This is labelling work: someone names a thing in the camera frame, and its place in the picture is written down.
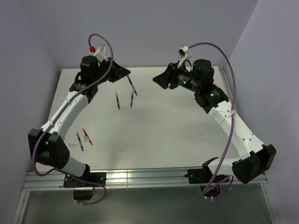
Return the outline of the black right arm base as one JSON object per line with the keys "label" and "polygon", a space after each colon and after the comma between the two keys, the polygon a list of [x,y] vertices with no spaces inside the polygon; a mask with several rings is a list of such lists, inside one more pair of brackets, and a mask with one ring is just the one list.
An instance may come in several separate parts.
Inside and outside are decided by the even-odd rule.
{"label": "black right arm base", "polygon": [[[208,184],[210,181],[212,174],[211,172],[205,171],[203,168],[199,169],[188,169],[187,173],[184,175],[189,181],[189,184]],[[213,180],[212,184],[210,187],[212,187],[211,190],[206,192],[204,196],[208,198],[214,198],[220,195],[221,193],[221,187],[220,185],[216,186],[215,185],[219,182],[229,182],[229,177],[226,175],[218,175],[215,177]]]}

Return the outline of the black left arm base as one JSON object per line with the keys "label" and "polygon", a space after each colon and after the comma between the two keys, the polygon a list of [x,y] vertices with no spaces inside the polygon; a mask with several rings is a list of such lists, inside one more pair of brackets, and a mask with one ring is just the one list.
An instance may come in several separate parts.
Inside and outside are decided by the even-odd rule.
{"label": "black left arm base", "polygon": [[[73,199],[77,203],[93,205],[102,201],[106,197],[106,179],[106,172],[91,172],[86,178],[65,175],[63,188],[73,189]],[[97,201],[91,202],[96,187],[102,188],[104,193]]]}

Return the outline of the green capped pen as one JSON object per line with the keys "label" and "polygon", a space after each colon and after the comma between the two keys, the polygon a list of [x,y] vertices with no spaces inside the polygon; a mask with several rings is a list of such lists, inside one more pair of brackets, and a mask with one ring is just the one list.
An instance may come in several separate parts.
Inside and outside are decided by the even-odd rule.
{"label": "green capped pen", "polygon": [[134,93],[136,96],[138,96],[138,93],[137,93],[137,91],[136,91],[136,88],[135,88],[135,86],[134,86],[134,84],[133,84],[133,82],[132,82],[130,76],[127,75],[127,78],[128,78],[128,81],[129,81],[130,86],[132,87],[133,93]]}

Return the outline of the magenta pen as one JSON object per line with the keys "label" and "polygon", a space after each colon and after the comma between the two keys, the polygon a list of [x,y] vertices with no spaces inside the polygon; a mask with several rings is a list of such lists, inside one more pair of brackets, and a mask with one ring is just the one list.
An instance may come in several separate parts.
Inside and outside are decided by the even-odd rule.
{"label": "magenta pen", "polygon": [[116,102],[117,102],[118,110],[121,110],[121,105],[120,105],[120,101],[119,101],[118,91],[115,91],[115,97],[116,97]]}

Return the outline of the light blue pen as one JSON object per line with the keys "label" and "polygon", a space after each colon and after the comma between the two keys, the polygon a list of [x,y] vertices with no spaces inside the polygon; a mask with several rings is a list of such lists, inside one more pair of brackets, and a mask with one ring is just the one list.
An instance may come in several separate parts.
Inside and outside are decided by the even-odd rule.
{"label": "light blue pen", "polygon": [[134,99],[134,92],[131,92],[131,98],[130,98],[130,108],[133,107],[133,99]]}

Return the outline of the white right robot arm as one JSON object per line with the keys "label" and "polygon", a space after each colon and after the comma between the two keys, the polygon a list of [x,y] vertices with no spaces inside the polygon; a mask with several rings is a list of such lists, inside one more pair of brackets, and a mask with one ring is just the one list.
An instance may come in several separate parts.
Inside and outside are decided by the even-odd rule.
{"label": "white right robot arm", "polygon": [[228,96],[214,84],[214,69],[209,60],[196,60],[190,71],[184,65],[170,63],[153,82],[163,89],[182,86],[194,92],[196,103],[220,125],[237,149],[237,158],[214,157],[203,163],[200,174],[203,182],[212,182],[221,175],[234,176],[246,184],[270,168],[277,152],[275,147],[265,145],[232,109]]}

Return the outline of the red capped pen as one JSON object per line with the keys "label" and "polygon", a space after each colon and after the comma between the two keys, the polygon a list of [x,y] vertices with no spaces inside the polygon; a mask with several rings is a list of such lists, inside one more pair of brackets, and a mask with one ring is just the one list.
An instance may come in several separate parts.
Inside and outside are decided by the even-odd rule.
{"label": "red capped pen", "polygon": [[82,131],[83,131],[84,135],[86,136],[86,139],[88,140],[88,142],[89,142],[91,145],[93,145],[93,142],[91,141],[91,139],[90,139],[88,133],[86,132],[86,130],[85,130],[84,128],[82,128]]}

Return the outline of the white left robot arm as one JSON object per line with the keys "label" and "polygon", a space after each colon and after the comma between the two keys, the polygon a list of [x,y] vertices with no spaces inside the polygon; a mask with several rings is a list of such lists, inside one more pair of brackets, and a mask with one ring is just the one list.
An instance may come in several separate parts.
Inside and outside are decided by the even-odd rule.
{"label": "white left robot arm", "polygon": [[36,168],[36,164],[40,163],[74,176],[74,181],[79,186],[90,183],[90,167],[71,156],[64,142],[66,134],[98,92],[99,84],[105,81],[114,83],[130,73],[130,70],[121,67],[112,58],[103,61],[95,56],[82,58],[80,71],[63,104],[41,128],[33,128],[28,133],[32,166],[38,176],[43,176]]}

